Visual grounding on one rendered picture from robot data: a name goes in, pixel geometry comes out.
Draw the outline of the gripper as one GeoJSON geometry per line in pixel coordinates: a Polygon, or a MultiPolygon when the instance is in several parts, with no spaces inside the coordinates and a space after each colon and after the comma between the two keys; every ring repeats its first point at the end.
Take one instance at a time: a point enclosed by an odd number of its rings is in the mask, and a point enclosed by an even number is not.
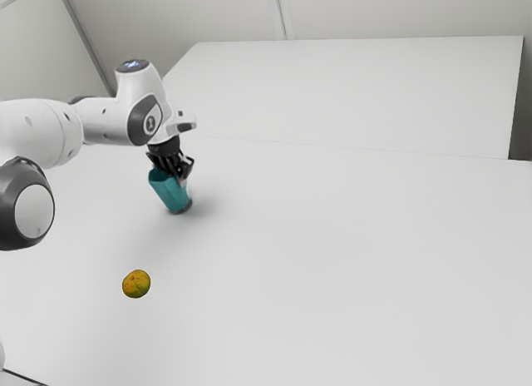
{"type": "MultiPolygon", "coordinates": [[[[173,136],[169,140],[160,144],[148,145],[147,157],[159,170],[168,174],[189,174],[194,166],[195,160],[183,153],[180,149],[180,138],[173,136]]],[[[188,176],[178,178],[180,188],[186,190],[188,187],[188,176]]]]}

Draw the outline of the teal faceted mug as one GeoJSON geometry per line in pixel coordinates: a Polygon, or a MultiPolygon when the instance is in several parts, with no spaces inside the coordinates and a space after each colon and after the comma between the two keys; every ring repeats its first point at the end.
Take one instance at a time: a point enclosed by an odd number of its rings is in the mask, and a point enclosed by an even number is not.
{"type": "Polygon", "coordinates": [[[187,184],[181,185],[175,176],[153,167],[149,171],[148,181],[170,213],[181,214],[191,207],[187,184]]]}

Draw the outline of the orange green round fruit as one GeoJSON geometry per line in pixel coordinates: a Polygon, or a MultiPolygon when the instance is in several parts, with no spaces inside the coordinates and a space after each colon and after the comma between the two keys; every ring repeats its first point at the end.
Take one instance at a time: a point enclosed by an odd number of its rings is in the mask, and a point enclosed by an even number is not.
{"type": "Polygon", "coordinates": [[[122,280],[122,293],[131,299],[139,299],[144,297],[151,287],[151,279],[144,270],[132,270],[122,280]]]}

